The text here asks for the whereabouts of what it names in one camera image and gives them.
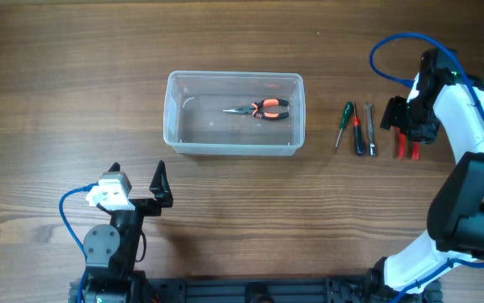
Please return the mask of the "red handled cutters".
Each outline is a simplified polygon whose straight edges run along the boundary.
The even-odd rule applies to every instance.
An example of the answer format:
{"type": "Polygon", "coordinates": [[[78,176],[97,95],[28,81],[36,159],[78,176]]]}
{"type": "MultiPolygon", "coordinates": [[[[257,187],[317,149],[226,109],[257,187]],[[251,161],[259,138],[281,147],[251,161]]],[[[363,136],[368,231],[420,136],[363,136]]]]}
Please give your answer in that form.
{"type": "Polygon", "coordinates": [[[396,138],[398,142],[397,158],[402,160],[406,156],[407,148],[411,147],[411,159],[413,161],[418,161],[421,156],[421,145],[419,142],[409,141],[405,134],[401,133],[399,128],[395,128],[396,138]]]}

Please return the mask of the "clear plastic container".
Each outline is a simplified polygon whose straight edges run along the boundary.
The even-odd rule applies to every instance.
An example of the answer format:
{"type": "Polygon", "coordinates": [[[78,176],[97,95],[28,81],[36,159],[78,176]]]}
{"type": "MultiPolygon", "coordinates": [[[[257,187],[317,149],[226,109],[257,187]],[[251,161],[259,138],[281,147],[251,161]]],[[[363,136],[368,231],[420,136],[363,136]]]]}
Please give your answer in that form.
{"type": "Polygon", "coordinates": [[[305,128],[304,83],[296,73],[169,75],[163,138],[179,154],[292,156],[305,128]]]}

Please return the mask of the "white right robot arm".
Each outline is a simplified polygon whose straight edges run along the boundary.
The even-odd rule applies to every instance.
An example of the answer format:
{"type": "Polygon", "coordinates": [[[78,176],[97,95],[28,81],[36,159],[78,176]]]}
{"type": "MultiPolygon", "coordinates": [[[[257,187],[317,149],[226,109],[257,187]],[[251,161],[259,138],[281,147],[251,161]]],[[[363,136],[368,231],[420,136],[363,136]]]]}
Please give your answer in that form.
{"type": "Polygon", "coordinates": [[[389,100],[380,126],[412,144],[432,143],[444,129],[455,157],[426,230],[364,279],[369,301],[427,302],[430,286],[451,269],[484,268],[484,85],[460,69],[454,50],[427,50],[408,97],[389,100]]]}

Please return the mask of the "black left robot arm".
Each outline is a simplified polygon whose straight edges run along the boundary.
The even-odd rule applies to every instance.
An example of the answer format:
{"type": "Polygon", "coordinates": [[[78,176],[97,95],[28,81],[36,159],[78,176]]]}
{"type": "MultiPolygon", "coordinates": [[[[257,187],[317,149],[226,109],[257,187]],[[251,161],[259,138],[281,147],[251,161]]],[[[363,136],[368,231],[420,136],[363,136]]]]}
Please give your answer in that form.
{"type": "Polygon", "coordinates": [[[86,200],[110,216],[108,224],[93,227],[85,236],[85,273],[76,302],[159,302],[146,274],[135,269],[146,251],[144,218],[160,216],[173,206],[165,163],[160,161],[149,186],[151,198],[131,199],[127,175],[114,163],[88,191],[86,200]]]}

